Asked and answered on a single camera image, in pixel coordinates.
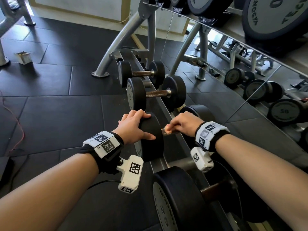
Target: hand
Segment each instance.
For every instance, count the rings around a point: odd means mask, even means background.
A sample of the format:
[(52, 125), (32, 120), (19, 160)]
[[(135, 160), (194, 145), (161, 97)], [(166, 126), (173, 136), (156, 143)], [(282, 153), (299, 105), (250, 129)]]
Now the hand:
[(190, 112), (183, 112), (171, 120), (170, 124), (165, 126), (165, 132), (171, 134), (177, 130), (190, 137), (195, 137), (199, 125), (204, 121)]
[(113, 132), (122, 138), (124, 144), (136, 143), (141, 139), (154, 140), (156, 139), (154, 135), (143, 132), (138, 127), (141, 118), (149, 118), (150, 116), (151, 114), (147, 114), (142, 109), (131, 110), (129, 114), (123, 115), (118, 127)]

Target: wall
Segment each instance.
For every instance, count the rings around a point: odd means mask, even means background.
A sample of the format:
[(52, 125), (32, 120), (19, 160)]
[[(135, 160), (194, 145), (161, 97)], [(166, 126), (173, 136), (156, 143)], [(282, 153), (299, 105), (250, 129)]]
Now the wall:
[[(131, 0), (131, 10), (133, 14), (138, 11), (139, 1), (140, 0)], [(168, 31), (170, 22), (171, 22), (170, 31), (182, 34), (184, 28), (187, 26), (186, 24), (187, 19), (184, 17), (179, 18), (177, 14), (174, 14), (173, 17), (172, 15), (173, 13), (169, 11), (157, 9), (156, 10), (156, 28), (160, 30)], [(144, 21), (142, 24), (142, 26), (147, 26), (147, 25), (148, 25), (147, 21)]]
[(121, 20), (122, 0), (35, 0), (37, 4)]

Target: red wire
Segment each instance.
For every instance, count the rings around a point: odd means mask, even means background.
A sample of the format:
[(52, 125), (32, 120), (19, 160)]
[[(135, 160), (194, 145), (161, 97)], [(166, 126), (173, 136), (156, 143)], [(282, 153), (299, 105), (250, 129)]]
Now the red wire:
[(23, 131), (23, 128), (22, 128), (22, 126), (21, 126), (21, 124), (20, 124), (18, 118), (15, 116), (15, 114), (14, 114), (8, 107), (6, 107), (6, 106), (4, 105), (3, 93), (2, 93), (1, 90), (0, 90), (0, 94), (1, 94), (1, 100), (2, 100), (2, 105), (3, 105), (3, 107), (13, 115), (13, 117), (14, 117), (15, 120), (17, 121), (17, 124), (18, 124), (18, 126), (20, 127), (21, 132), (22, 132), (22, 137), (21, 137), (21, 139), (20, 139), (20, 140), (18, 141), (18, 143), (16, 143), (16, 144), (14, 145), (14, 147), (9, 151), (9, 153), (10, 153), (10, 152), (13, 151), (13, 150), (21, 143), (21, 141), (25, 138), (25, 132)]

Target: forearm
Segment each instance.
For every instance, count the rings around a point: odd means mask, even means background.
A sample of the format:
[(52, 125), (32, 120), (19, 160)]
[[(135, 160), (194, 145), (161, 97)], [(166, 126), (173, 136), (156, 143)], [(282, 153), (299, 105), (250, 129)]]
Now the forearm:
[(76, 154), (0, 199), (3, 230), (56, 230), (98, 175), (90, 154)]
[(293, 230), (308, 227), (308, 174), (278, 156), (225, 135), (217, 152)]

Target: left hand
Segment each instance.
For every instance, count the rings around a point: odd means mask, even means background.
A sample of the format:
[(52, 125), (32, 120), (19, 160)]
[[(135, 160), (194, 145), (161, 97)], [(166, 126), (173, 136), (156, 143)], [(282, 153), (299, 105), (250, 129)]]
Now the left hand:
[(122, 138), (124, 144), (136, 143), (141, 139), (154, 140), (156, 139), (154, 135), (139, 129), (140, 119), (149, 117), (151, 117), (151, 114), (147, 114), (141, 109), (138, 111), (131, 110), (129, 114), (123, 115), (118, 127), (113, 132)]

